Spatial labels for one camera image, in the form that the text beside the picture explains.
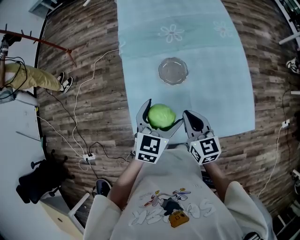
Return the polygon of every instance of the flower pattern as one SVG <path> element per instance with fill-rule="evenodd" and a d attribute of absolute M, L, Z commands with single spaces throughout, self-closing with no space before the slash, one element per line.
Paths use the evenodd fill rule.
<path fill-rule="evenodd" d="M 119 43 L 119 54 L 123 53 L 123 47 L 126 45 L 126 42 Z"/>
<path fill-rule="evenodd" d="M 184 30 L 176 29 L 175 24 L 171 24 L 169 29 L 166 27 L 161 27 L 160 29 L 162 33 L 159 33 L 158 35 L 160 37 L 166 37 L 165 40 L 167 43 L 171 43 L 173 39 L 176 39 L 177 41 L 182 40 L 182 36 L 180 34 L 183 33 Z"/>
<path fill-rule="evenodd" d="M 219 31 L 221 37 L 225 38 L 226 36 L 232 37 L 233 31 L 226 26 L 225 22 L 214 22 L 214 30 Z"/>

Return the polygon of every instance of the khaki pants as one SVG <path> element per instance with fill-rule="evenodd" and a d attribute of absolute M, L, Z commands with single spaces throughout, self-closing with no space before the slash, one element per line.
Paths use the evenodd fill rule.
<path fill-rule="evenodd" d="M 5 72 L 16 73 L 19 69 L 19 66 L 20 65 L 18 63 L 6 64 Z M 21 84 L 26 79 L 26 72 L 23 65 L 21 66 L 15 79 L 13 80 L 13 78 L 11 78 L 10 80 L 7 81 L 7 83 L 9 83 L 10 81 L 13 80 L 7 86 L 12 87 L 14 89 L 17 89 L 21 86 L 20 88 L 21 90 L 28 89 L 31 87 L 41 87 L 41 88 L 46 88 L 54 91 L 60 90 L 61 84 L 56 79 L 56 77 L 53 76 L 52 74 L 43 71 L 41 69 L 37 69 L 27 65 L 26 65 L 26 70 L 27 70 L 27 80 L 22 86 Z"/>

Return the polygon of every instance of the sneaker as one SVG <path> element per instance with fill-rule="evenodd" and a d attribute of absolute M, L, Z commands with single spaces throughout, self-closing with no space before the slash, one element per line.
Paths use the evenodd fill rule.
<path fill-rule="evenodd" d="M 288 61 L 286 63 L 286 67 L 288 69 L 291 69 L 291 71 L 295 74 L 300 74 L 300 70 L 299 70 L 299 62 L 296 60 L 296 58 Z"/>
<path fill-rule="evenodd" d="M 103 195 L 103 196 L 107 197 L 111 188 L 112 188 L 112 186 L 105 179 L 98 179 L 96 181 L 96 191 L 97 191 L 98 195 Z"/>
<path fill-rule="evenodd" d="M 61 92 L 66 93 L 69 88 L 72 86 L 73 84 L 73 78 L 69 77 L 66 81 L 64 81 L 61 85 L 63 87 L 63 90 Z"/>
<path fill-rule="evenodd" d="M 60 82 L 60 84 L 64 81 L 65 73 L 61 72 L 60 75 L 57 77 L 57 80 Z"/>

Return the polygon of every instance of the clear glass bowl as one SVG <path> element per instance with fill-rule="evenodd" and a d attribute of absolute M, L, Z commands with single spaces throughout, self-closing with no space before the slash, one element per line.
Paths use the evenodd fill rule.
<path fill-rule="evenodd" d="M 179 58 L 166 58 L 158 67 L 160 78 L 169 85 L 178 85 L 188 76 L 186 63 Z"/>

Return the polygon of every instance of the green cabbage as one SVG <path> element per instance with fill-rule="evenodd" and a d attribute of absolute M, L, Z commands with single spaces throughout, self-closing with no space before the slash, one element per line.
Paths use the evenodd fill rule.
<path fill-rule="evenodd" d="M 176 114 L 164 104 L 153 105 L 148 112 L 148 122 L 154 129 L 166 128 L 175 122 Z"/>

